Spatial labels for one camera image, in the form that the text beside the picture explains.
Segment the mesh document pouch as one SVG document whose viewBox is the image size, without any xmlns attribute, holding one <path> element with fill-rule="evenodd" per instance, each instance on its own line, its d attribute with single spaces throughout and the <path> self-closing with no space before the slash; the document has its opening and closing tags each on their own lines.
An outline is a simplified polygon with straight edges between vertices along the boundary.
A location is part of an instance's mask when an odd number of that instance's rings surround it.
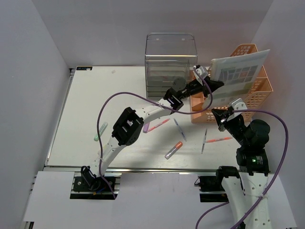
<svg viewBox="0 0 305 229">
<path fill-rule="evenodd" d="M 224 85 L 213 92 L 213 107 L 244 99 L 250 92 L 270 50 L 249 53 L 250 46 L 237 48 L 233 56 L 211 60 L 210 79 Z"/>
</svg>

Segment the clear acrylic drawer cabinet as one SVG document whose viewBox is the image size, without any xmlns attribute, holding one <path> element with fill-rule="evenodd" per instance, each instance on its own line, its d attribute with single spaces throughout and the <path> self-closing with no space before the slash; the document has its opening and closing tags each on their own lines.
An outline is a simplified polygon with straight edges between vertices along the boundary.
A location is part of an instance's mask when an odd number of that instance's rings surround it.
<svg viewBox="0 0 305 229">
<path fill-rule="evenodd" d="M 183 89 L 192 80 L 197 64 L 195 38 L 190 33 L 153 32 L 146 37 L 145 82 L 148 98 L 162 98 L 173 88 Z"/>
</svg>

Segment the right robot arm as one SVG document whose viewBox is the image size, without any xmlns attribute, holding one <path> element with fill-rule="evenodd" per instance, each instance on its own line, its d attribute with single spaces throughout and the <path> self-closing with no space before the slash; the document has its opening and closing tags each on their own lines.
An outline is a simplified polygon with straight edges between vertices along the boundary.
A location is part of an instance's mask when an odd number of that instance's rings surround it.
<svg viewBox="0 0 305 229">
<path fill-rule="evenodd" d="M 227 130 L 240 144 L 236 151 L 239 168 L 221 166 L 217 169 L 215 178 L 216 186 L 226 192 L 234 222 L 237 223 L 246 216 L 238 228 L 272 228 L 268 200 L 262 194 L 268 185 L 270 172 L 264 149 L 269 141 L 270 126 L 260 119 L 245 125 L 243 116 L 234 116 L 232 109 L 213 109 L 212 113 L 220 131 Z M 262 198 L 260 204 L 247 214 L 258 198 Z"/>
</svg>

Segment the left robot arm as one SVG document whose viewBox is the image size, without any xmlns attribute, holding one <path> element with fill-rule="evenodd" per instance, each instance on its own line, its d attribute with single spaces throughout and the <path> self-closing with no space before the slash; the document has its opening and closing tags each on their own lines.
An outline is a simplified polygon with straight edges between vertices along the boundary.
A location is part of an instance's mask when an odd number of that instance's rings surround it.
<svg viewBox="0 0 305 229">
<path fill-rule="evenodd" d="M 145 124 L 173 113 L 182 114 L 183 112 L 179 111 L 183 107 L 182 99 L 198 93 L 203 93 L 204 96 L 212 95 L 212 92 L 222 86 L 224 86 L 223 82 L 213 81 L 208 76 L 203 80 L 194 79 L 182 90 L 175 91 L 173 88 L 168 89 L 164 97 L 157 102 L 134 93 L 126 92 L 126 94 L 136 96 L 151 103 L 151 105 L 137 110 L 130 107 L 125 108 L 113 125 L 110 139 L 106 145 L 102 145 L 100 132 L 97 132 L 101 148 L 100 158 L 93 172 L 91 172 L 90 166 L 81 167 L 81 177 L 85 186 L 93 192 L 100 188 L 111 187 L 103 175 L 116 156 L 125 147 L 137 141 Z"/>
</svg>

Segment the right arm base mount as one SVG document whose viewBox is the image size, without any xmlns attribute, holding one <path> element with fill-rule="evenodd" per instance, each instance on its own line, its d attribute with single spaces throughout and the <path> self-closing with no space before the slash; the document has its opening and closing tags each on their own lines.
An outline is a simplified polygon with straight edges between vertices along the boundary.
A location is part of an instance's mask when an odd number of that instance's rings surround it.
<svg viewBox="0 0 305 229">
<path fill-rule="evenodd" d="M 200 202 L 228 202 L 227 194 L 218 183 L 216 176 L 200 176 L 194 185 L 199 188 Z"/>
</svg>

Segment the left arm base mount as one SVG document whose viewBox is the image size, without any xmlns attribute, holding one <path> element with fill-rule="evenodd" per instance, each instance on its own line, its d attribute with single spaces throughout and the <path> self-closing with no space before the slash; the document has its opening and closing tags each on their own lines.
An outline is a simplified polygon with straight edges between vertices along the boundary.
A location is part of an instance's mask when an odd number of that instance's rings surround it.
<svg viewBox="0 0 305 229">
<path fill-rule="evenodd" d="M 74 176 L 70 199 L 74 200 L 114 200 L 113 194 L 105 181 L 98 177 L 96 183 L 90 188 L 80 176 Z"/>
</svg>

